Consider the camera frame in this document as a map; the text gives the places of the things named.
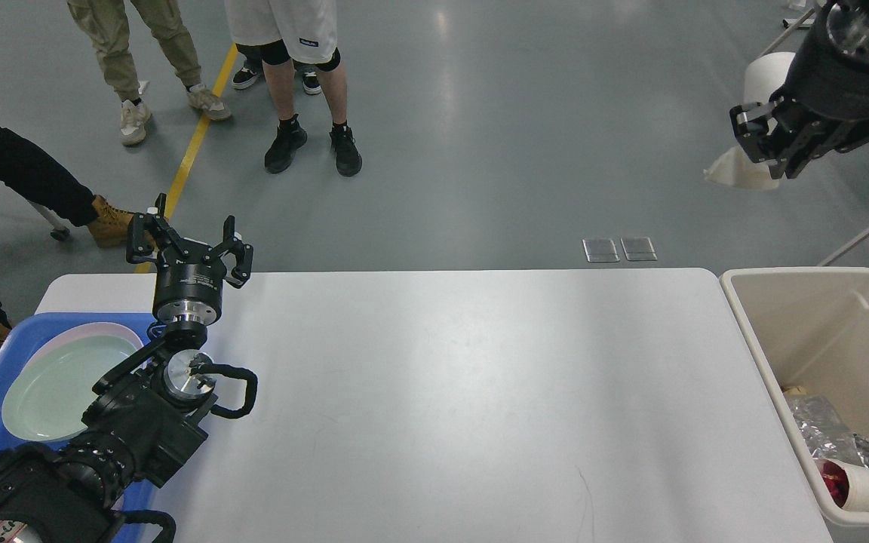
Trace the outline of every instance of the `yellow floor line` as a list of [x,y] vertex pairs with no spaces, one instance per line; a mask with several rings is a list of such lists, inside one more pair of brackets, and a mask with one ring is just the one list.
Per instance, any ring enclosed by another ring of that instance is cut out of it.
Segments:
[[[223,66],[220,68],[220,75],[216,77],[216,82],[213,83],[214,95],[223,95],[223,90],[227,87],[227,79],[230,77],[230,72],[234,69],[236,59],[237,46],[231,44],[230,51],[227,51],[227,58],[223,61]],[[200,121],[196,124],[196,130],[193,131],[193,138],[190,139],[190,144],[186,146],[186,153],[183,155],[183,160],[180,161],[180,168],[177,170],[176,176],[173,177],[173,183],[170,186],[169,192],[166,193],[166,212],[163,213],[166,219],[170,219],[170,216],[173,216],[173,210],[177,207],[177,202],[183,193],[184,186],[186,186],[186,178],[190,175],[190,168],[193,168],[193,161],[196,161],[197,152],[200,152],[200,145],[203,143],[203,138],[207,135],[207,128],[209,127],[210,118],[206,114],[200,114]],[[143,264],[136,265],[134,271],[136,274],[148,274],[151,267],[151,262],[143,262]]]

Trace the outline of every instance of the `white table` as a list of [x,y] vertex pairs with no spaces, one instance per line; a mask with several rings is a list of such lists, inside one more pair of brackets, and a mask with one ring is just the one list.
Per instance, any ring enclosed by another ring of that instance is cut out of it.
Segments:
[[[63,276],[38,311],[146,312],[153,284]],[[224,295],[206,350],[261,388],[158,491],[178,541],[831,540],[709,271],[255,274]]]

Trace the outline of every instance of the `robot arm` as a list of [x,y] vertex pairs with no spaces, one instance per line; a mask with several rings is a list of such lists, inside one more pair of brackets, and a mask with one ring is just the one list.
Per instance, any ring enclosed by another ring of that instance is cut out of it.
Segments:
[[869,0],[828,0],[769,103],[730,110],[735,138],[779,179],[869,142]]
[[[220,319],[221,288],[239,288],[250,276],[253,248],[224,224],[216,247],[180,237],[158,209],[136,213],[130,226],[131,262],[153,261],[156,288],[149,327],[151,342],[112,368],[93,386],[99,397],[82,421],[87,429],[58,451],[25,443],[0,451],[0,541],[108,543],[126,523],[155,523],[155,543],[176,532],[159,511],[118,511],[125,488],[148,480],[161,487],[207,439],[199,427],[206,415],[239,419],[253,409],[256,376],[244,368],[214,364],[199,351],[207,326]],[[155,257],[144,234],[159,247]],[[227,276],[221,257],[237,265]],[[216,379],[246,382],[238,409],[216,404]]]

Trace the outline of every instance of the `gray floor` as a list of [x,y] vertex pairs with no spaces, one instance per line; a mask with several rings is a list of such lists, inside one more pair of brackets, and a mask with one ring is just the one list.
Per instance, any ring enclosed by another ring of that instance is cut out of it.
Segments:
[[[173,225],[203,240],[228,213],[255,271],[814,265],[869,224],[869,145],[775,192],[711,185],[733,144],[745,66],[797,13],[784,0],[340,2],[349,120],[365,157],[337,175],[323,97],[299,92],[310,141],[287,172],[266,90],[224,90]],[[230,48],[221,2],[183,3],[213,85]],[[62,2],[0,0],[0,124],[119,207],[166,192],[198,116],[132,17],[151,135],[118,144],[118,102]],[[800,38],[784,49],[792,51]],[[0,298],[28,317],[49,282],[131,272],[84,229],[69,243],[0,183]],[[658,262],[590,265],[586,237],[649,236]],[[869,240],[839,265],[869,267]]]

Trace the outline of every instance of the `trash bin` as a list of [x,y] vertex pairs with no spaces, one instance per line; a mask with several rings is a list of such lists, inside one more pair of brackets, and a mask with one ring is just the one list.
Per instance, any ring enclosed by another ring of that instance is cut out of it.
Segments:
[[825,396],[869,437],[869,268],[731,269],[720,282],[824,518],[869,529],[835,505],[780,389]]

